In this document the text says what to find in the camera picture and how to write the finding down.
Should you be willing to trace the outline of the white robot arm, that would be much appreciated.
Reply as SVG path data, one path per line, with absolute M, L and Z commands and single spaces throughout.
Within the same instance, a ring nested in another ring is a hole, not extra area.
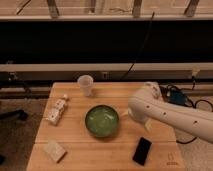
M 137 122 L 153 118 L 213 144 L 213 112 L 163 101 L 157 82 L 145 82 L 129 97 L 128 107 Z

